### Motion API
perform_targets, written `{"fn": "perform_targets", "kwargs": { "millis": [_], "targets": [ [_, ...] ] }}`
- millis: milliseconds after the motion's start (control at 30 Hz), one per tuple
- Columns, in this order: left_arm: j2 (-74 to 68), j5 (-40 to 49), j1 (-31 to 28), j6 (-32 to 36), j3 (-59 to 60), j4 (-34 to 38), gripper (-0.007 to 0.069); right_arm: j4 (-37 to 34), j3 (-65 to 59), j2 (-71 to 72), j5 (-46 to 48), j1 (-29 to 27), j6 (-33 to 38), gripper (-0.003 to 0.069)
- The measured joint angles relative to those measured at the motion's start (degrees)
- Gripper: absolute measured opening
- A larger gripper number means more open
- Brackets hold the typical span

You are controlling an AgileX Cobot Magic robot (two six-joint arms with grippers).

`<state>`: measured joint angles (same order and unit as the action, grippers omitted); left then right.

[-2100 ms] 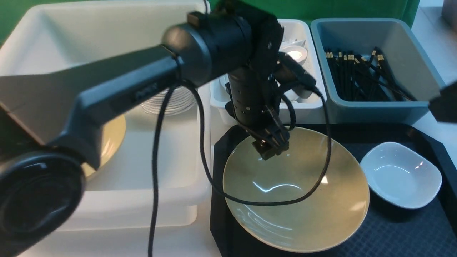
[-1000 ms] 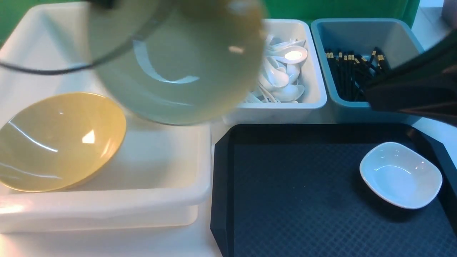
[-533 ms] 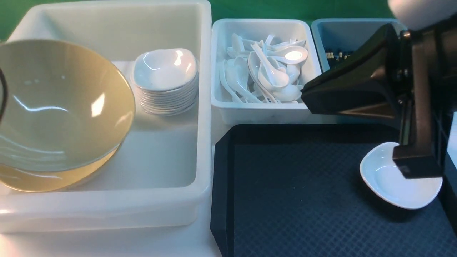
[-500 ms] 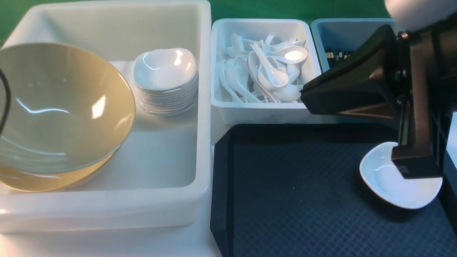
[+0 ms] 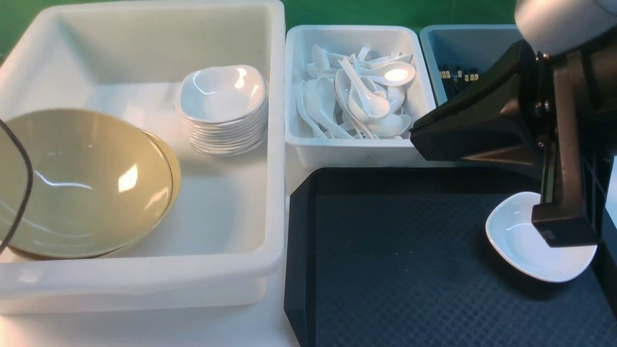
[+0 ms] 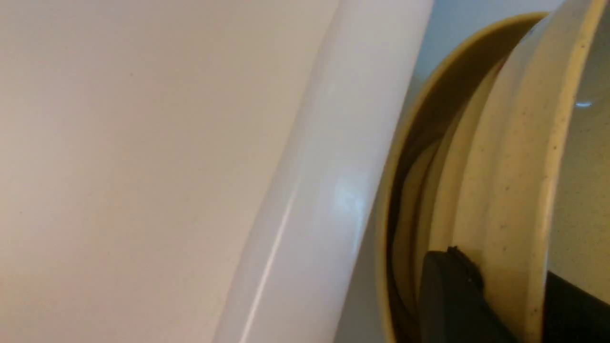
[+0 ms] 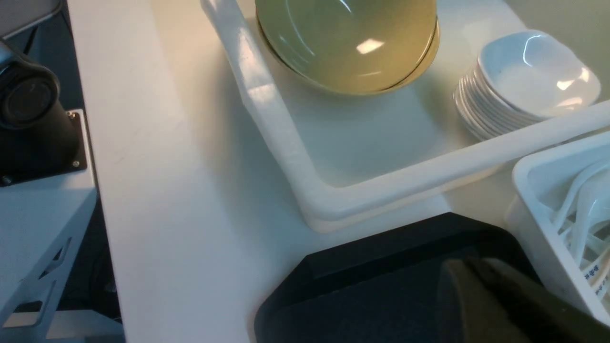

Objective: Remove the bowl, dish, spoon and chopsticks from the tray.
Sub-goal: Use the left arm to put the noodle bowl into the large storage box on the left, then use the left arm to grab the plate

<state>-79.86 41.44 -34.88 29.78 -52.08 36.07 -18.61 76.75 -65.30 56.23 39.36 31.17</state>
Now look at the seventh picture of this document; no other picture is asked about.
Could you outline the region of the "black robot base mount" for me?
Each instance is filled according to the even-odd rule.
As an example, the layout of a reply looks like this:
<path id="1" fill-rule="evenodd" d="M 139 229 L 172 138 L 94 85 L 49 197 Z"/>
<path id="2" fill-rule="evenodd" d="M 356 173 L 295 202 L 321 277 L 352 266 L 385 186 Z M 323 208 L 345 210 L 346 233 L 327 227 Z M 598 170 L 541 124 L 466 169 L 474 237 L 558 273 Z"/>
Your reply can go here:
<path id="1" fill-rule="evenodd" d="M 5 40 L 0 51 L 1 186 L 87 169 L 83 115 L 63 108 L 58 78 Z"/>

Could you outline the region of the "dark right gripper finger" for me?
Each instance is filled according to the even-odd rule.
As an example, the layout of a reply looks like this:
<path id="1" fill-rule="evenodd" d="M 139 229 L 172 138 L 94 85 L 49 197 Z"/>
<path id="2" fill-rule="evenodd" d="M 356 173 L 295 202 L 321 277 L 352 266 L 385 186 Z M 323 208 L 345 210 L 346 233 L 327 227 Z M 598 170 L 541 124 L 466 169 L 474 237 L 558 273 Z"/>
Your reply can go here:
<path id="1" fill-rule="evenodd" d="M 607 343 L 607 325 L 499 259 L 449 259 L 437 288 L 441 343 Z"/>

